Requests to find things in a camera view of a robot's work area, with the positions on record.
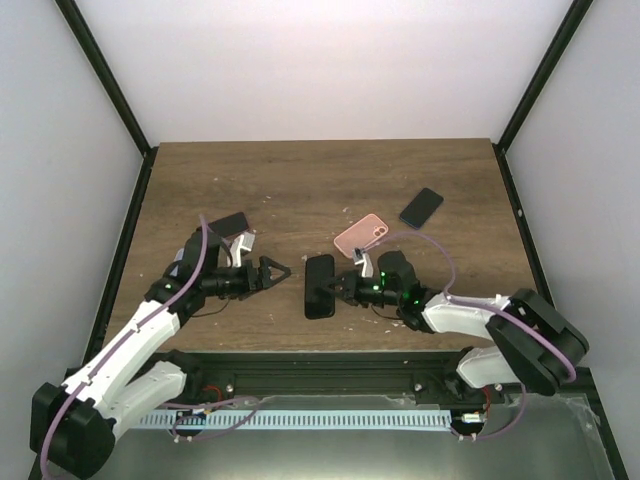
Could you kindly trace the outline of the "black phone case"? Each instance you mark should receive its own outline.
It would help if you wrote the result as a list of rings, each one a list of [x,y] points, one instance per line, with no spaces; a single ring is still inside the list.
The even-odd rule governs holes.
[[[335,298],[329,281],[335,275],[335,260],[330,254],[309,257],[305,263],[304,315],[308,320],[330,318],[335,314]]]

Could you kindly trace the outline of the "pink phone case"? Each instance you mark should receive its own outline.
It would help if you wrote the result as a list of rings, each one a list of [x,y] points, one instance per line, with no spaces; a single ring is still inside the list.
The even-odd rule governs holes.
[[[387,224],[370,213],[338,234],[333,244],[346,258],[351,258],[355,249],[365,249],[389,233]]]

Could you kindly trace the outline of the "blue smartphone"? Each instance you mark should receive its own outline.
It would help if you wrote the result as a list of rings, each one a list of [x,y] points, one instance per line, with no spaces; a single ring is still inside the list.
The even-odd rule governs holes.
[[[429,188],[423,188],[399,214],[399,219],[409,227],[419,230],[438,210],[444,198]]]

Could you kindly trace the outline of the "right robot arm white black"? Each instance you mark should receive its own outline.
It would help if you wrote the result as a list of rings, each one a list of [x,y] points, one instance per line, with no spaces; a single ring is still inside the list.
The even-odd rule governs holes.
[[[553,396],[573,382],[590,345],[586,337],[537,292],[522,288],[511,296],[453,296],[422,284],[400,251],[373,264],[358,250],[354,269],[309,267],[305,299],[327,318],[336,301],[352,306],[392,306],[404,325],[427,334],[459,333],[490,341],[487,348],[462,351],[444,378],[447,396],[458,403],[494,384],[521,384],[526,391]]]

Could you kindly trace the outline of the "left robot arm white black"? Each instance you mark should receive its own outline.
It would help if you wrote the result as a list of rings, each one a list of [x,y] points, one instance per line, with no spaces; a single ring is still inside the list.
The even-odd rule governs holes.
[[[245,259],[254,240],[242,233],[228,244],[197,228],[119,333],[61,385],[45,383],[35,392],[30,447],[43,478],[50,478],[51,464],[90,478],[141,418],[163,405],[188,408],[203,395],[204,373],[194,357],[172,350],[147,363],[207,298],[245,300],[290,276],[267,256]]]

